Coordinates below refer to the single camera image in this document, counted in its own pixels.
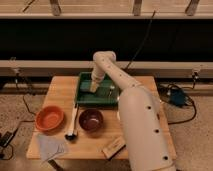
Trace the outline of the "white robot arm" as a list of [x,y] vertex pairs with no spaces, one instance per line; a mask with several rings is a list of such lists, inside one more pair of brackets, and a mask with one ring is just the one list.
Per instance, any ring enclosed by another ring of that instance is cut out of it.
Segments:
[[93,55],[91,92],[108,75],[120,88],[120,122],[132,171],[176,171],[157,117],[159,100],[134,77],[120,69],[113,51]]

